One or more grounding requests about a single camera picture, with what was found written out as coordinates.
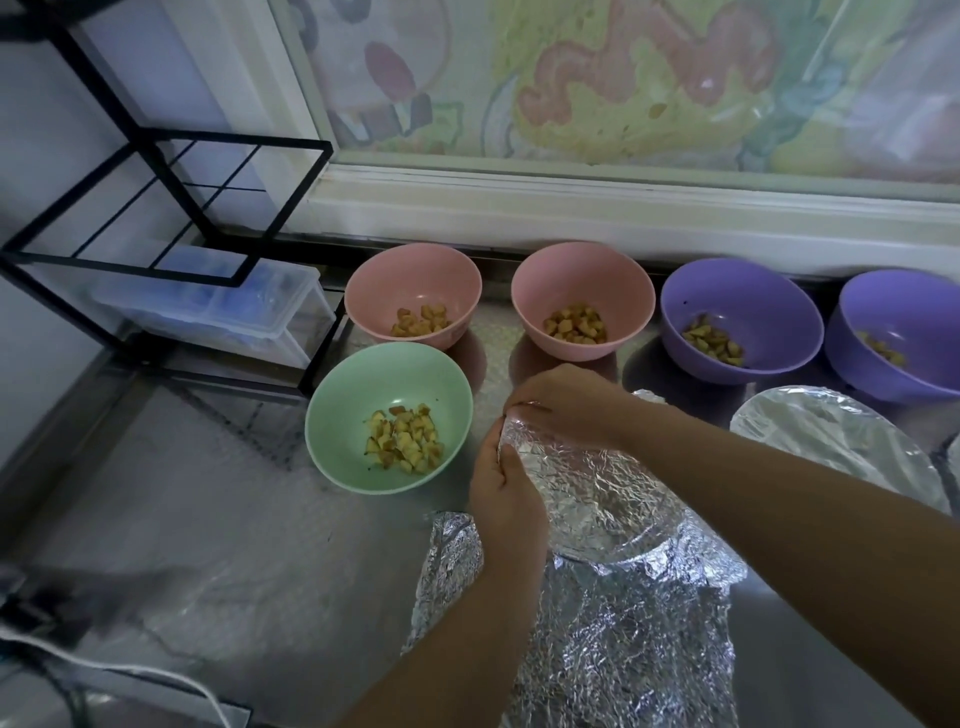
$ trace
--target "colorful painting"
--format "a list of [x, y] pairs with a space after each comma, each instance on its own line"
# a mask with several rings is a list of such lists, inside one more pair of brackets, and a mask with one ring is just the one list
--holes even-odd
[[960, 177], [953, 0], [291, 0], [344, 148]]

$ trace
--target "green bowl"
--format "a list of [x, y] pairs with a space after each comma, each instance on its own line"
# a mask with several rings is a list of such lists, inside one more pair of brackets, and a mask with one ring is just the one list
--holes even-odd
[[[385, 471], [364, 454], [367, 420], [378, 409], [424, 403], [444, 443], [440, 466], [426, 475]], [[445, 353], [423, 344], [380, 344], [344, 359], [324, 377], [306, 410], [306, 446], [332, 482], [354, 493], [386, 496], [436, 477], [460, 451], [473, 420], [467, 377]]]

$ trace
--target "forearm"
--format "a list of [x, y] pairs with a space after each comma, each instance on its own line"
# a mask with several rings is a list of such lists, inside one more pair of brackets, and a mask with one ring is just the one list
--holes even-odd
[[952, 519], [673, 407], [631, 406], [626, 451], [918, 716], [956, 715]]
[[537, 615], [542, 569], [484, 570], [339, 728], [493, 728]]

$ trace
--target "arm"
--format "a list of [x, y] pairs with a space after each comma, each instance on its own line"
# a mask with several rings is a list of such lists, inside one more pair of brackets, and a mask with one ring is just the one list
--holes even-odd
[[951, 518], [569, 365], [519, 387], [507, 402], [517, 405], [531, 425], [642, 461], [917, 717], [955, 722], [960, 528]]
[[484, 440], [470, 510], [484, 548], [476, 581], [441, 621], [354, 707], [338, 728], [493, 728], [507, 707], [537, 617], [547, 518], [519, 456]]

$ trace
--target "white wall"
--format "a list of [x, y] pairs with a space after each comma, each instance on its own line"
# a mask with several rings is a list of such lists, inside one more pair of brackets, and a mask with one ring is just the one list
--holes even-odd
[[[123, 85], [127, 100], [139, 107], [134, 115], [141, 121], [229, 131], [158, 0], [127, 0], [88, 20], [83, 31]], [[9, 238], [123, 142], [47, 44], [0, 45], [0, 239]], [[149, 176], [139, 160], [124, 165], [52, 226], [35, 250], [72, 250]], [[91, 247], [91, 255], [152, 257], [185, 220], [155, 184], [118, 221], [116, 230], [95, 244], [95, 251]], [[96, 274], [59, 266], [29, 270], [104, 324], [119, 323], [85, 299], [84, 290]], [[0, 280], [0, 465], [99, 350], [84, 334]]]

